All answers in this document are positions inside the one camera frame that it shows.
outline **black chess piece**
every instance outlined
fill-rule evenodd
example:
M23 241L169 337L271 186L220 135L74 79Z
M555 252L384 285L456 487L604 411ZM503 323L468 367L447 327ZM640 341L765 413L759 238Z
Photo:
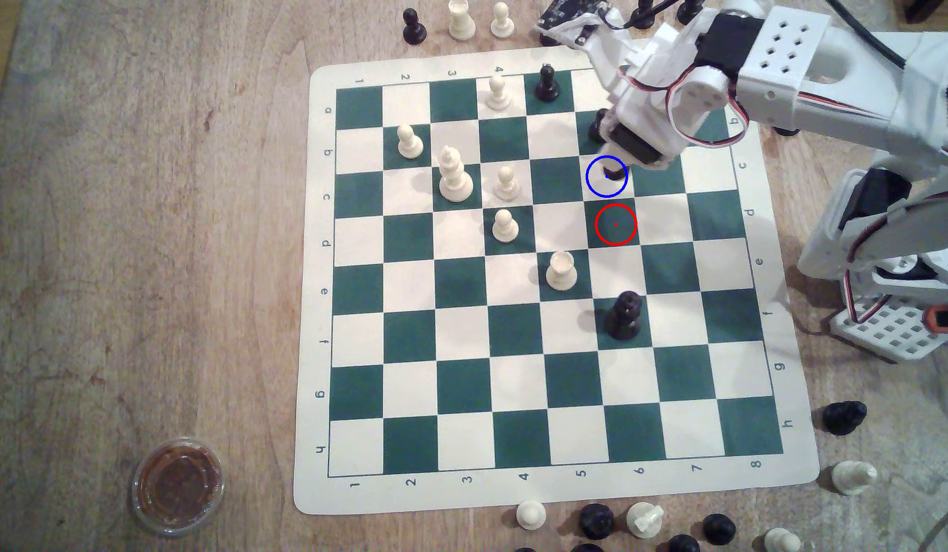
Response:
M736 536L736 523L725 514L709 514L702 520L702 534L709 544L724 546Z
M613 511L594 502L580 510L580 530L590 540L600 540L613 533Z
M825 407L821 421L829 433L841 437L855 431L868 414L869 409L860 401L832 403Z
M536 84L536 97L541 101L555 101L559 97L559 83L555 82L555 70L545 64L539 71L539 83Z
M406 21L406 28L402 30L402 38L409 44L417 46L426 40L426 27L419 22L419 14L412 8L402 12L402 20Z
M617 296L603 318L603 330L617 341L634 339L640 333L640 295L627 291Z

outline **white chess piece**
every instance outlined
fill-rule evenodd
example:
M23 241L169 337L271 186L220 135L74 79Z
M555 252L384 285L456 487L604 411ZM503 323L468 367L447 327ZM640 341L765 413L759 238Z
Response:
M832 468L832 483L840 493L857 495L876 482L879 472L869 462L847 459Z
M455 147L443 146L440 154L440 193L449 201L458 203L471 196L474 181L464 171L460 152Z
M537 530L545 523L545 507L541 505L541 502L526 500L518 505L515 519L522 528L529 531Z
M799 552L801 542L798 535L775 527L763 536L763 546L767 552Z
M515 21L508 17L508 5L504 2L494 4L494 20L491 31L498 38L507 38L515 31Z
M457 40L469 40L477 31L477 25L474 18L471 17L470 5L467 0L450 0L447 4L450 11L450 36Z
M402 125L396 133L399 134L399 155L406 159L415 159L423 153L423 139L413 132L409 125Z
M650 502L639 502L627 510L627 528L638 538L652 538L661 531L664 510Z
M494 226L491 232L495 240L507 244L518 237L518 221L511 218L511 211L508 209L498 209L494 213Z
M511 96L504 89L504 78L501 75L495 75L488 81L491 88L491 96L485 102L488 107L494 111L502 111L511 103Z
M573 256L565 251L555 251L545 270L545 281L557 292L565 292L576 285L576 267Z
M494 185L494 195L502 201L511 201L522 193L522 185L515 179L515 171L505 165L497 171L497 184Z

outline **chess mat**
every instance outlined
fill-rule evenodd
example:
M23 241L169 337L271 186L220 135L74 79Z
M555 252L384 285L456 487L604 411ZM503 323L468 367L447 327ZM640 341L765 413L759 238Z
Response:
M533 94L542 63L561 94ZM503 75L510 106L486 107ZM294 500L364 514L811 481L810 406L759 137L603 176L585 56L331 66L310 84ZM397 151L411 125L425 148ZM700 137L742 122L716 112ZM456 147L474 182L438 191ZM492 193L511 166L519 197ZM494 213L520 232L492 237ZM569 251L576 285L544 270ZM642 329L603 317L625 290Z

